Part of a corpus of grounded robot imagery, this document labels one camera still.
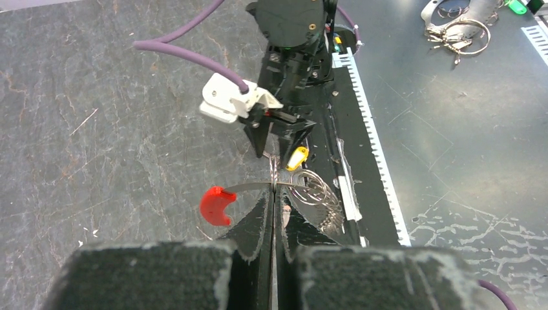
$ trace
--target white plastic bracket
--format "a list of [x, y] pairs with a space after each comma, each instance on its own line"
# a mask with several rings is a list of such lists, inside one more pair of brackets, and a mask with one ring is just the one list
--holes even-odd
[[202, 89], [204, 100], [200, 112], [223, 123], [234, 123], [238, 117], [248, 118], [249, 111], [256, 103], [267, 109], [281, 109], [282, 105], [276, 97], [256, 83], [246, 81], [249, 86], [247, 94], [226, 77], [215, 73]]

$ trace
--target yellow key tag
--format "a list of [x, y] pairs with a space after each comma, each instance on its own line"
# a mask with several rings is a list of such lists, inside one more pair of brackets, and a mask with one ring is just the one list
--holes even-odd
[[286, 169], [289, 171], [294, 171], [306, 161], [306, 158], [308, 158], [308, 149], [306, 147], [297, 147], [295, 152], [293, 152], [293, 155], [291, 155]]

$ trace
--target red plastic piece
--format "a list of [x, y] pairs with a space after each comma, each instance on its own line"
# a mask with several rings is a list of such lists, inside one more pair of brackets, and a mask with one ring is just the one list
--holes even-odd
[[230, 218], [224, 209], [236, 201], [236, 194], [225, 192], [221, 186], [211, 187], [200, 201], [200, 213], [204, 219], [214, 226], [230, 225]]

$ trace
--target table surface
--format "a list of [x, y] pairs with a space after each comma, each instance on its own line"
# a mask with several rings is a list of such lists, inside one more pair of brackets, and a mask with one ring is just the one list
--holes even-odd
[[[224, 4], [177, 44], [256, 79], [266, 42], [248, 2]], [[451, 55], [428, 52], [427, 1], [369, 2], [339, 4], [363, 34], [357, 62], [412, 243], [459, 251], [520, 309], [548, 307], [548, 68], [520, 30], [531, 16], [503, 8], [490, 47], [452, 70]], [[0, 15], [3, 309], [38, 309], [80, 243], [215, 238], [225, 230], [199, 217], [201, 194], [268, 178], [241, 131], [198, 114], [210, 72], [131, 48], [208, 3]]]

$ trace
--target white ruler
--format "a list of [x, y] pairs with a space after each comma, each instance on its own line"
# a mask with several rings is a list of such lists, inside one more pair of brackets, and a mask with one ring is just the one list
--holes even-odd
[[385, 185], [386, 196], [388, 197], [388, 203], [390, 204], [390, 210], [392, 216], [394, 217], [394, 224], [397, 230], [398, 241], [401, 245], [410, 247], [411, 240], [405, 227], [405, 221], [403, 219], [403, 214], [399, 206], [399, 202], [395, 195], [394, 184], [388, 172], [388, 165], [386, 164], [385, 154], [383, 153], [383, 148], [381, 147], [381, 141], [379, 140], [379, 135], [377, 134], [377, 129], [373, 123], [373, 117], [371, 115], [371, 110], [369, 109], [369, 104], [367, 103], [367, 98], [365, 96], [365, 91], [363, 90], [363, 84], [359, 76], [358, 68], [354, 57], [352, 56], [352, 49], [349, 47], [347, 49], [347, 54], [340, 55], [338, 53], [333, 53], [333, 68], [346, 67], [350, 73], [350, 79], [354, 87], [354, 92], [356, 93], [356, 98], [358, 100], [358, 105], [363, 117], [363, 122], [367, 128], [367, 133], [369, 135], [371, 146], [373, 148], [373, 154], [377, 159], [377, 167], [381, 173], [381, 180]]
[[548, 27], [541, 23], [539, 19], [538, 26], [523, 27], [522, 30], [548, 66]]

